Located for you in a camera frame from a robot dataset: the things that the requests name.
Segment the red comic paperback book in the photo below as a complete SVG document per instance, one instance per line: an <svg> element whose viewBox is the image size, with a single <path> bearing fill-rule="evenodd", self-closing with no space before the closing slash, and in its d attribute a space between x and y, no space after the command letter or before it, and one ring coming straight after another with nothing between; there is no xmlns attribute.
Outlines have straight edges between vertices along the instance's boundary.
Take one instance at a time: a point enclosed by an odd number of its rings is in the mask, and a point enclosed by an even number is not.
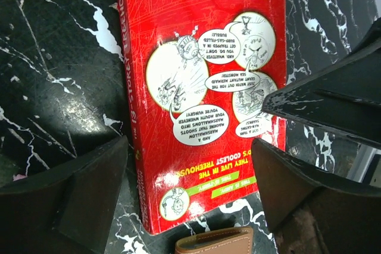
<svg viewBox="0 0 381 254"><path fill-rule="evenodd" d="M118 0L141 221L163 233L258 190L286 84L285 0Z"/></svg>

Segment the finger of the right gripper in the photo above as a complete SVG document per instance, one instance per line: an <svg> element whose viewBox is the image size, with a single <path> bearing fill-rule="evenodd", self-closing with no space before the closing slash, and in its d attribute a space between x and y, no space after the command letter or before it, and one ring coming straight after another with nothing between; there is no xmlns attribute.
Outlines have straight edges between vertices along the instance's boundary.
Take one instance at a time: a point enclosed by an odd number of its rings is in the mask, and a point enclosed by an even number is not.
<svg viewBox="0 0 381 254"><path fill-rule="evenodd" d="M345 58L269 94L262 110L380 148L380 20Z"/></svg>

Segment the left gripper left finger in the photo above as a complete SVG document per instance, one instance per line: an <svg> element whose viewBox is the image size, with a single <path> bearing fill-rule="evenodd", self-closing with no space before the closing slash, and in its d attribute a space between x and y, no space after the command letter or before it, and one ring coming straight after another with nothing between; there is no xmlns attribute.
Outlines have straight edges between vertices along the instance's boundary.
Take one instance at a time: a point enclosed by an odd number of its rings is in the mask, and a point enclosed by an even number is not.
<svg viewBox="0 0 381 254"><path fill-rule="evenodd" d="M1 187L1 253L104 253L127 137Z"/></svg>

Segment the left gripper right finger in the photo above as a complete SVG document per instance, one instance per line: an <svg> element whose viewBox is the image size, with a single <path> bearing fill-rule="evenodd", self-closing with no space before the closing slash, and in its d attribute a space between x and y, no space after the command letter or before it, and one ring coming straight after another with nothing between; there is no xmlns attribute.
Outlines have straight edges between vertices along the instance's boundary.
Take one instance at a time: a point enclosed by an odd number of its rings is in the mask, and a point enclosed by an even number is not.
<svg viewBox="0 0 381 254"><path fill-rule="evenodd" d="M319 169L263 139L252 161L279 253L380 253L380 189Z"/></svg>

